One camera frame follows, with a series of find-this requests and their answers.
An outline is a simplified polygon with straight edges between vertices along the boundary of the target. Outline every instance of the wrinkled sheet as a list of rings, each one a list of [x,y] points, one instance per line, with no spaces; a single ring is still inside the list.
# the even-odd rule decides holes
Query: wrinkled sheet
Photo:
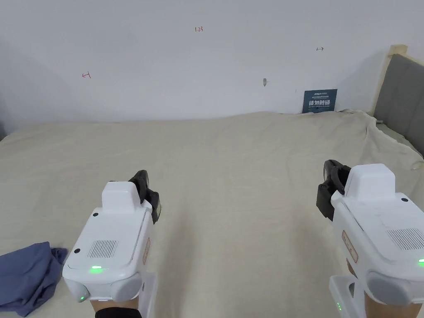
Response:
[[[362,112],[33,126],[0,142],[0,254],[71,249],[106,182],[146,169],[162,203],[157,318],[339,317],[329,277],[348,270],[315,206],[327,159],[386,164],[424,208],[422,158]],[[62,280],[31,316],[94,313]]]

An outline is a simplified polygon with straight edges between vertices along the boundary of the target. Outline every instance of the red sticker label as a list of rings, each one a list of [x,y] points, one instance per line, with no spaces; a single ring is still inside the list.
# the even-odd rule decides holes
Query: red sticker label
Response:
[[[150,249],[150,237],[147,239],[146,248],[144,249],[143,265],[146,265],[147,256],[149,255],[149,249]]]
[[[352,242],[350,241],[350,239],[347,236],[345,231],[343,231],[343,233],[342,233],[342,240],[345,243],[350,255],[352,256],[353,261],[355,263],[357,263],[358,262],[358,253],[356,252],[355,248],[353,247]]]

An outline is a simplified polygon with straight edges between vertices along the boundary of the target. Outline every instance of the speaker grille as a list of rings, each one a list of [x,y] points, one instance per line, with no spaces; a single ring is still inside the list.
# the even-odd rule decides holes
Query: speaker grille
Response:
[[[419,229],[397,229],[386,232],[401,250],[424,248],[424,235]]]
[[[91,245],[88,258],[112,258],[115,254],[118,241],[97,240]]]

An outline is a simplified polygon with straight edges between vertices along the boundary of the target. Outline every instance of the dark blue sign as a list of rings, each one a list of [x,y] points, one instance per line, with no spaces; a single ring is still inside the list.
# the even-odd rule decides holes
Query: dark blue sign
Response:
[[[302,113],[321,113],[333,111],[336,105],[336,89],[305,91]]]

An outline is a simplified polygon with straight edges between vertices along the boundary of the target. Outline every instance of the gray upholstered headboard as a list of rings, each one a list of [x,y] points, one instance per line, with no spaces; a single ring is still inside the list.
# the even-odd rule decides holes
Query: gray upholstered headboard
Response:
[[[405,136],[424,154],[424,66],[394,54],[384,77],[374,117]]]

